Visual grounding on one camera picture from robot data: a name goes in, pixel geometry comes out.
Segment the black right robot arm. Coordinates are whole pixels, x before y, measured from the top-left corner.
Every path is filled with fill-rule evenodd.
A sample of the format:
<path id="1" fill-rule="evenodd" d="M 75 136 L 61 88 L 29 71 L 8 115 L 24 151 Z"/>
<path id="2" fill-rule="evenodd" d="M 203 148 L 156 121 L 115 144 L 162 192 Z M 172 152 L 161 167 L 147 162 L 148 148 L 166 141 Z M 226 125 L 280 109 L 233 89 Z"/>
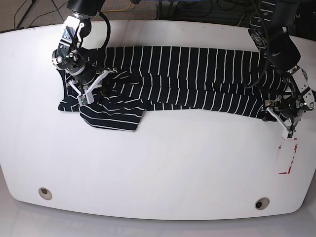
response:
<path id="1" fill-rule="evenodd" d="M 64 21 L 64 30 L 58 47 L 53 51 L 52 63 L 60 74 L 65 91 L 76 89 L 81 95 L 108 95 L 106 78 L 98 79 L 103 72 L 110 71 L 105 65 L 106 48 L 111 35 L 108 18 L 101 12 L 103 0 L 70 0 L 67 8 L 72 14 Z M 106 24 L 106 38 L 100 48 L 86 49 L 83 40 L 91 30 L 91 17 L 99 15 Z"/>

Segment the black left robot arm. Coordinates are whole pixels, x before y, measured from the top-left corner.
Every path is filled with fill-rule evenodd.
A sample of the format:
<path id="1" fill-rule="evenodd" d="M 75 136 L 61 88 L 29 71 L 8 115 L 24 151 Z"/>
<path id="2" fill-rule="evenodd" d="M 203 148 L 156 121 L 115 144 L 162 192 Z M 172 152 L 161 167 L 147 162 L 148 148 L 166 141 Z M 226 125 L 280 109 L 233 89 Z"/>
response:
<path id="1" fill-rule="evenodd" d="M 263 102 L 263 110 L 278 121 L 284 137 L 294 137 L 296 126 L 303 113 L 316 108 L 316 93 L 308 85 L 306 72 L 298 66 L 301 54 L 291 40 L 288 25 L 300 5 L 299 0 L 254 0 L 255 12 L 250 20 L 248 33 L 257 49 L 263 54 L 265 63 L 254 72 L 254 79 L 244 83 L 246 88 L 264 86 L 259 82 L 268 68 L 280 74 L 289 91 L 268 89 L 266 93 L 276 95 L 274 100 Z"/>

